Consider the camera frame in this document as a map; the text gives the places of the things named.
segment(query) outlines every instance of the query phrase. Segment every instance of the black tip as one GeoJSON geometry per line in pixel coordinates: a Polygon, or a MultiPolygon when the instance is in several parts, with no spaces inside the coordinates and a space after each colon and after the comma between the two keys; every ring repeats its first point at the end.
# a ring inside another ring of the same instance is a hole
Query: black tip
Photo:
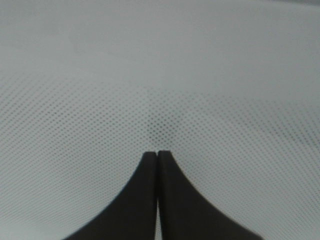
{"type": "Polygon", "coordinates": [[[164,240],[262,240],[211,205],[169,151],[158,153],[158,197],[164,240]]]}
{"type": "Polygon", "coordinates": [[[153,240],[157,213],[156,165],[156,153],[145,152],[119,195],[65,240],[153,240]]]}

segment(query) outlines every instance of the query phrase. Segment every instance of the dark curved edge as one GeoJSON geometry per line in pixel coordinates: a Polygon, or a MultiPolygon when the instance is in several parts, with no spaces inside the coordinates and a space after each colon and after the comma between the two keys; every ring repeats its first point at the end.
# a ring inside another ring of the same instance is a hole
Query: dark curved edge
{"type": "Polygon", "coordinates": [[[145,152],[119,195],[65,240],[153,240],[157,213],[156,166],[156,153],[145,152]]]}
{"type": "Polygon", "coordinates": [[[208,202],[170,151],[158,152],[158,197],[164,240],[262,240],[208,202]]]}

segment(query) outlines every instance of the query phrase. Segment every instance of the gray perforated surface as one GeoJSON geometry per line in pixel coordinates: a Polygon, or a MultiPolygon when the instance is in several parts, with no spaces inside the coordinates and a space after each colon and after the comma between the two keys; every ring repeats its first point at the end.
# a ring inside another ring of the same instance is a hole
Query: gray perforated surface
{"type": "Polygon", "coordinates": [[[45,3],[1,12],[1,240],[71,234],[158,150],[266,240],[320,238],[319,8],[45,3]]]}

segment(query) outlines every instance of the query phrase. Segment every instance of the black plastic piece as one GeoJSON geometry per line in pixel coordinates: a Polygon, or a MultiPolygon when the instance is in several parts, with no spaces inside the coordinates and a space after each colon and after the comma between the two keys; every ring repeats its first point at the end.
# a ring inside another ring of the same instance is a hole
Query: black plastic piece
{"type": "Polygon", "coordinates": [[[158,190],[164,240],[262,240],[211,205],[170,151],[158,153],[158,190]]]}
{"type": "Polygon", "coordinates": [[[145,152],[119,195],[98,216],[65,240],[154,240],[156,166],[156,153],[145,152]]]}

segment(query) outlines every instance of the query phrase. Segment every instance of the black curved object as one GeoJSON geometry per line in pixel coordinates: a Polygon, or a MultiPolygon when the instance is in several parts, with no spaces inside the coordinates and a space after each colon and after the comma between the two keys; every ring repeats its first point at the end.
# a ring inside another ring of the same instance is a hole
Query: black curved object
{"type": "Polygon", "coordinates": [[[156,166],[156,153],[145,152],[119,195],[65,240],[153,240],[157,213],[156,166]]]}
{"type": "Polygon", "coordinates": [[[158,190],[164,240],[262,240],[211,205],[170,151],[158,153],[158,190]]]}

